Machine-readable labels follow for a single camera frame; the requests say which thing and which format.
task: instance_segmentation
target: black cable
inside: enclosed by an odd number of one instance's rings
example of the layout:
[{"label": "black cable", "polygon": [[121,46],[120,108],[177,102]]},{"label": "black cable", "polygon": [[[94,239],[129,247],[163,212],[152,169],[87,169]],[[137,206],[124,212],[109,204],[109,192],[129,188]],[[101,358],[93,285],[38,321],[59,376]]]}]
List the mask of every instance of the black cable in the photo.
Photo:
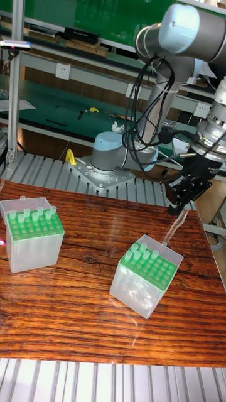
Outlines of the black cable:
[{"label": "black cable", "polygon": [[187,137],[193,143],[196,143],[196,142],[198,142],[200,140],[200,136],[197,133],[192,134],[191,132],[189,132],[187,130],[168,131],[166,129],[166,130],[162,130],[159,133],[159,142],[161,144],[169,144],[173,140],[173,137],[178,135],[178,134],[184,135],[185,137]]},{"label": "black cable", "polygon": [[24,153],[28,153],[28,152],[24,149],[23,145],[21,145],[21,143],[19,143],[19,141],[18,141],[18,146],[22,149],[22,151],[24,151]]},{"label": "black cable", "polygon": [[[124,143],[124,146],[127,148],[127,151],[130,152],[131,158],[139,165],[140,169],[145,174],[146,174],[146,172],[144,171],[142,165],[152,165],[152,164],[156,163],[156,161],[152,162],[152,163],[141,163],[139,161],[139,157],[137,155],[137,152],[141,151],[142,149],[147,148],[148,146],[156,146],[157,144],[161,143],[160,141],[158,141],[158,142],[156,142],[154,144],[152,142],[153,142],[153,140],[154,140],[154,138],[156,136],[156,133],[158,131],[158,128],[159,128],[159,124],[160,124],[160,120],[161,120],[161,117],[162,117],[163,106],[164,106],[166,96],[168,95],[168,91],[170,90],[171,86],[173,85],[173,83],[175,81],[175,74],[174,74],[173,69],[171,68],[171,65],[165,59],[162,59],[161,62],[165,63],[167,65],[167,67],[170,69],[170,78],[166,82],[166,85],[165,85],[165,88],[163,89],[163,91],[160,92],[160,94],[157,96],[157,98],[155,100],[153,100],[153,102],[146,108],[146,110],[144,111],[142,116],[137,120],[136,119],[136,106],[137,106],[137,95],[138,95],[138,92],[139,92],[139,87],[140,87],[141,81],[143,79],[143,75],[144,75],[145,70],[149,67],[149,65],[152,62],[156,61],[157,59],[159,59],[159,58],[154,57],[154,58],[150,59],[147,64],[145,64],[144,68],[142,69],[142,72],[138,75],[138,77],[137,77],[137,79],[136,79],[136,81],[134,83],[134,86],[132,88],[132,91],[131,91],[131,94],[130,94],[130,97],[129,97],[129,100],[128,100],[128,103],[127,103],[126,119],[125,119],[125,133],[124,133],[124,135],[122,137],[122,142]],[[131,98],[132,98],[133,93],[134,93],[134,102],[132,104],[130,129],[129,129],[129,132],[128,132],[128,129],[127,129],[127,115],[128,115],[128,112],[129,112],[129,105],[131,103]],[[155,130],[154,130],[154,136],[153,136],[153,138],[151,139],[150,142],[146,143],[142,139],[143,135],[141,136],[139,134],[138,123],[139,123],[139,121],[141,120],[141,118],[143,116],[145,116],[145,118],[147,120],[146,113],[151,112],[152,108],[159,102],[159,100],[161,98],[162,98],[162,101],[161,101],[160,113],[159,113],[158,123],[157,123],[157,125],[155,127]],[[135,140],[137,140],[140,143],[142,143],[144,145],[144,147],[142,149],[137,150],[136,145],[135,145]],[[167,160],[173,159],[175,157],[176,156],[172,156],[170,158],[167,158]]]},{"label": "black cable", "polygon": [[[138,101],[137,101],[137,105],[138,105],[139,111],[140,111],[141,113],[142,113],[141,108],[142,108],[142,106],[143,106],[143,102],[144,102],[144,101],[142,101],[142,104],[141,104],[141,106],[140,106],[139,103],[138,103]],[[139,118],[139,121],[142,119],[143,116],[144,116],[144,113],[142,113],[141,117]],[[149,123],[151,123],[151,124],[153,125],[153,127],[156,128],[156,126],[154,125],[154,123],[153,123],[151,120],[149,120],[147,116],[146,116],[146,119],[149,121]]]},{"label": "black cable", "polygon": [[175,155],[167,156],[167,158],[161,158],[161,159],[158,159],[158,160],[156,160],[156,161],[142,162],[142,166],[155,165],[155,164],[158,163],[158,162],[170,161],[170,160],[172,160],[172,159],[179,158],[179,157],[180,157],[180,154],[177,153],[177,154],[175,154]]},{"label": "black cable", "polygon": [[[158,85],[165,84],[166,82],[168,82],[168,81],[158,82]],[[140,105],[139,102],[137,101],[137,105],[138,105],[138,108],[139,108],[139,111],[140,111],[140,112],[142,112],[141,109],[142,109],[143,103],[144,103],[144,99],[142,100],[141,105]],[[152,121],[150,121],[147,117],[146,117],[146,119],[149,121],[149,123],[151,123],[151,124],[155,127],[155,125],[152,123]]]}]

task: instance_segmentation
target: paper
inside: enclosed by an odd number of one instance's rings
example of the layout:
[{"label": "paper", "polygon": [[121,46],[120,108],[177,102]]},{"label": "paper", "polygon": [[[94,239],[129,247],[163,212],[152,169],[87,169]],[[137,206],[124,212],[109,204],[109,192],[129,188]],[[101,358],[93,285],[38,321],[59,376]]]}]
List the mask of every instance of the paper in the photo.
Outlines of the paper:
[{"label": "paper", "polygon": [[[36,109],[32,106],[27,100],[19,101],[19,109],[20,111],[25,111],[29,109]],[[0,100],[0,112],[8,112],[9,111],[9,99],[8,100]]]},{"label": "paper", "polygon": [[173,150],[175,153],[187,153],[190,145],[178,138],[173,138]]},{"label": "paper", "polygon": [[210,70],[210,67],[208,66],[207,62],[202,63],[201,70],[199,71],[199,74],[205,75],[206,77],[211,77],[211,78],[217,78],[216,75]]}]

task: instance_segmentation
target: robotic arm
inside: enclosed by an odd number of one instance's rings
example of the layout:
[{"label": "robotic arm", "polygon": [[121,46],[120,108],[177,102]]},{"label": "robotic arm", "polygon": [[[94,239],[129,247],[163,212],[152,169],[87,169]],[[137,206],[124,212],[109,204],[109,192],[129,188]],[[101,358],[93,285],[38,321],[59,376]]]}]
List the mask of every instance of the robotic arm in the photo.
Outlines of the robotic arm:
[{"label": "robotic arm", "polygon": [[[201,60],[226,67],[226,20],[192,6],[174,4],[161,24],[145,27],[138,33],[135,47],[147,65],[155,58],[154,68],[158,74],[139,122],[139,136],[133,144],[139,163],[132,152],[128,152],[129,138],[124,144],[119,134],[101,133],[95,140],[91,157],[91,164],[99,171],[110,172],[118,167],[140,170],[142,164],[146,171],[151,169],[158,155],[154,139],[180,85],[198,73]],[[166,89],[163,82],[170,82],[172,74],[173,84]],[[226,79],[220,83],[207,120],[199,123],[194,139],[190,145],[191,157],[184,159],[180,177],[166,184],[167,197],[176,206],[169,208],[173,215],[209,188],[209,180],[226,160]]]},{"label": "robotic arm", "polygon": [[[198,11],[191,6],[174,4],[169,7],[163,22],[145,27],[136,38],[137,54],[146,61],[151,55],[165,56],[177,67],[187,68],[192,58],[199,58],[226,67],[226,21],[218,16]],[[226,80],[216,93],[207,120],[198,124],[198,141],[191,144],[195,156],[185,159],[179,179],[166,184],[166,194],[177,214],[191,200],[207,190],[226,160]]]}]

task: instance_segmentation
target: workbench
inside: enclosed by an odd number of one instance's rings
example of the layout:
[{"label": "workbench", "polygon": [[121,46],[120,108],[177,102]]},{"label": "workbench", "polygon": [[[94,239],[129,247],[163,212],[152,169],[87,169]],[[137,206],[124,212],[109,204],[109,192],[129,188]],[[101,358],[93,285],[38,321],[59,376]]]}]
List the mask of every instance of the workbench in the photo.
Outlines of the workbench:
[{"label": "workbench", "polygon": [[[217,396],[226,392],[220,369],[226,366],[226,295],[197,212],[189,211],[169,244],[185,258],[145,320],[110,296],[109,288],[131,243],[144,233],[163,240],[173,221],[166,208],[10,182],[0,199],[20,195],[55,204],[65,237],[56,266],[18,274],[11,274],[1,246],[0,356],[11,376],[3,389],[12,400],[19,401],[17,378],[29,365],[26,391],[37,401],[44,389],[49,398],[43,401],[54,400],[52,394],[59,398],[62,384],[67,393],[77,392],[76,402],[118,402],[122,395],[125,401],[167,401],[168,391],[172,398],[179,393],[180,399],[172,399],[177,402],[186,400],[186,387],[187,401],[202,401],[203,395],[224,400]],[[0,236],[6,239],[2,220]]]}]

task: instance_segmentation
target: clear tube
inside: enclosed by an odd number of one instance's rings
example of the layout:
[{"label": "clear tube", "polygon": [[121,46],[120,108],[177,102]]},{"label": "clear tube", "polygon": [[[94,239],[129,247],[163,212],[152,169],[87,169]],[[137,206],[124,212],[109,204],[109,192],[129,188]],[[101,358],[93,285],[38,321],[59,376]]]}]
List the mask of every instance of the clear tube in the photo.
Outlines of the clear tube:
[{"label": "clear tube", "polygon": [[56,210],[57,210],[57,207],[55,207],[55,206],[53,206],[53,205],[50,207],[50,212],[51,212],[52,215],[54,215],[54,213],[56,212]]},{"label": "clear tube", "polygon": [[171,238],[173,237],[174,233],[176,230],[183,225],[185,222],[186,216],[188,215],[188,209],[183,209],[181,213],[179,214],[178,218],[173,222],[173,225],[171,225],[168,233],[166,233],[164,240],[163,240],[163,245],[167,246]]},{"label": "clear tube", "polygon": [[39,215],[39,216],[42,216],[42,215],[43,215],[43,211],[44,211],[44,208],[43,208],[43,207],[38,207],[38,215]]},{"label": "clear tube", "polygon": [[141,252],[140,251],[135,251],[134,259],[138,260],[140,257],[141,257]]},{"label": "clear tube", "polygon": [[11,209],[9,211],[9,218],[10,219],[15,219],[16,218],[16,211],[14,209]]},{"label": "clear tube", "polygon": [[47,220],[51,219],[51,211],[46,211],[46,219]]},{"label": "clear tube", "polygon": [[28,218],[30,216],[31,210],[29,208],[24,209],[24,216]]},{"label": "clear tube", "polygon": [[143,254],[143,259],[144,259],[144,260],[147,260],[147,259],[149,258],[149,256],[150,256],[150,254],[151,254],[150,251],[145,250],[145,251],[144,251],[144,254]]},{"label": "clear tube", "polygon": [[147,244],[146,243],[142,243],[141,247],[140,247],[140,252],[143,253],[147,248]]},{"label": "clear tube", "polygon": [[129,261],[129,260],[131,259],[131,257],[132,257],[132,252],[127,251],[127,252],[126,252],[126,255],[125,255],[126,261]]},{"label": "clear tube", "polygon": [[134,253],[135,251],[137,251],[138,247],[139,247],[138,244],[134,243],[134,244],[132,245],[132,247],[131,247],[132,253]]},{"label": "clear tube", "polygon": [[159,256],[159,251],[158,250],[153,250],[153,253],[151,255],[152,259],[156,259]]},{"label": "clear tube", "polygon": [[18,222],[19,222],[20,224],[23,224],[24,218],[25,218],[24,214],[19,214],[19,215],[18,215]]},{"label": "clear tube", "polygon": [[32,214],[32,221],[36,222],[38,220],[38,213],[37,212],[33,212]]}]

